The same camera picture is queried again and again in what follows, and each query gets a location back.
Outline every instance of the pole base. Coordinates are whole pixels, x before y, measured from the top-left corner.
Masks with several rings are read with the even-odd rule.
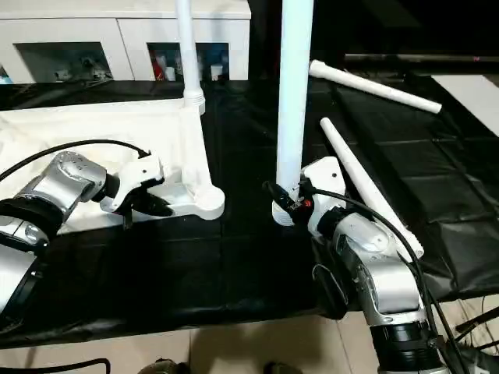
[[[281,226],[294,226],[294,222],[278,204],[272,202],[272,217],[274,221]]]

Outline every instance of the black tablecloth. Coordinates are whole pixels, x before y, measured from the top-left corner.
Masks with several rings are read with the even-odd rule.
[[[333,154],[319,126],[328,116],[423,243],[423,268],[439,298],[494,293],[499,140],[430,78],[393,84],[439,100],[447,111],[434,116],[311,80],[303,164]],[[308,234],[277,226],[261,189],[275,176],[278,83],[219,83],[204,90],[204,141],[213,183],[226,195],[223,216],[57,238],[23,325],[0,335],[0,348],[320,312]],[[0,109],[181,93],[175,83],[152,82],[2,86]]]

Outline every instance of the white pipe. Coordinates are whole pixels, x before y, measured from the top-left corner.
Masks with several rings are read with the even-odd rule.
[[[411,95],[410,93],[396,90],[395,88],[375,83],[368,79],[360,78],[359,76],[354,76],[348,72],[331,68],[321,61],[313,60],[310,63],[309,73],[316,78],[332,80],[333,82],[343,84],[344,86],[384,97],[388,100],[397,101],[398,103],[410,105],[411,107],[429,111],[434,114],[437,114],[442,109],[442,105],[435,103],[434,101],[429,101],[422,97]]]
[[[312,19],[313,0],[283,1],[276,179],[292,199],[298,196],[302,167]],[[277,223],[292,225],[290,216],[275,204],[272,215]]]
[[[190,0],[175,0],[175,7],[179,22],[180,56],[184,75],[184,101],[186,106],[199,107],[202,115],[204,114],[204,94],[203,90],[201,90],[200,74],[197,66]]]
[[[338,158],[342,161],[345,170],[349,173],[353,184],[359,191],[359,194],[363,198],[366,205],[369,208],[376,210],[379,214],[389,220],[404,235],[418,258],[421,257],[424,254],[424,250],[417,237],[411,231],[409,231],[400,221],[397,214],[393,211],[381,191],[374,184],[370,176],[366,173],[359,160],[357,160],[355,154],[353,154],[352,150],[350,150],[350,147],[343,140],[342,136],[331,123],[329,118],[323,118],[320,121],[320,126],[326,133],[326,136],[331,142],[334,151],[338,155]],[[396,240],[398,242],[398,247],[400,249],[403,249],[399,250],[399,252],[407,261],[410,262],[411,258],[405,250],[405,247],[398,239]]]

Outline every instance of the robotic arm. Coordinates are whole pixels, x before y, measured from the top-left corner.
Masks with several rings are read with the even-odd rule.
[[[41,277],[45,249],[78,203],[94,201],[124,216],[132,210],[173,214],[168,202],[147,192],[165,180],[158,157],[141,157],[117,174],[74,152],[58,153],[44,171],[12,199],[0,201],[0,319],[14,323]]]
[[[342,318],[349,303],[348,288],[356,292],[379,372],[448,373],[438,355],[438,338],[430,333],[418,285],[398,255],[393,233],[345,208],[344,201],[313,193],[323,189],[345,194],[337,159],[325,157],[302,170],[297,201],[274,183],[266,182],[264,187],[295,224],[306,224],[314,237],[313,277],[326,294],[322,299],[329,303],[325,305],[329,314]]]

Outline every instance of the tiled floor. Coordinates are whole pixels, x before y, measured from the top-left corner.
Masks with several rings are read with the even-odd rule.
[[[443,304],[451,326],[481,313],[482,298]],[[499,296],[486,298],[485,311],[499,305]],[[499,320],[489,323],[499,337]],[[473,343],[490,337],[484,327],[473,332]],[[0,366],[64,365],[106,357],[113,374],[137,374],[158,358],[190,362],[194,374],[257,374],[270,361],[284,362],[305,374],[375,374],[377,358],[361,312],[342,321],[319,316],[244,323],[234,326],[156,333],[139,337],[61,344],[0,351]],[[102,366],[78,374],[101,374]]]

